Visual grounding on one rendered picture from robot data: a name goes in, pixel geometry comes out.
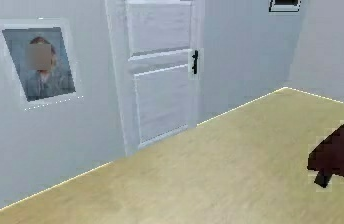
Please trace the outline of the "white panelled room door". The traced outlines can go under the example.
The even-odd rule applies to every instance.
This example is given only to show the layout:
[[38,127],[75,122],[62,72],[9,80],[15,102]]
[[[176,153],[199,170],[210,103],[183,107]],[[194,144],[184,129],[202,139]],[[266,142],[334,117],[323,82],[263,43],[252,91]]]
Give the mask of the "white panelled room door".
[[195,127],[205,0],[105,0],[105,10],[125,152]]

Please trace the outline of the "white framed portrait picture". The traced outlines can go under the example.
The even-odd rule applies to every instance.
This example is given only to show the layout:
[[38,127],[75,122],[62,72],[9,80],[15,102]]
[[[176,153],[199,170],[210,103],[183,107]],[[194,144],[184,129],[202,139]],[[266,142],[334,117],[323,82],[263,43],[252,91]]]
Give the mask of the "white framed portrait picture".
[[0,61],[10,92],[28,111],[83,97],[63,18],[0,19]]

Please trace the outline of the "black white framed picture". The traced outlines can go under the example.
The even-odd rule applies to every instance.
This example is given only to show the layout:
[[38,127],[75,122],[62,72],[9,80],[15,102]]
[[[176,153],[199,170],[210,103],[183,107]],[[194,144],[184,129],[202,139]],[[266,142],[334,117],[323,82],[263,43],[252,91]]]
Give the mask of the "black white framed picture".
[[298,12],[301,0],[270,0],[270,12]]

